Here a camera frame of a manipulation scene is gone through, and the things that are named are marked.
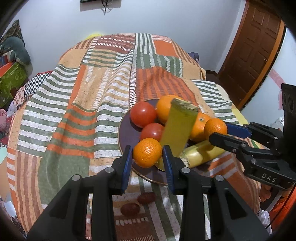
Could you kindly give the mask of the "right hand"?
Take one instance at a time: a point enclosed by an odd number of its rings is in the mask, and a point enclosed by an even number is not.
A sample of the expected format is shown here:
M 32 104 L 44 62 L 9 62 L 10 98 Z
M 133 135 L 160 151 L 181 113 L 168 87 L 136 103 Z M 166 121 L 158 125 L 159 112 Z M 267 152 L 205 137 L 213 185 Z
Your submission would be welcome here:
M 267 199 L 271 197 L 271 186 L 262 184 L 259 192 L 259 198 L 261 202 L 265 202 Z

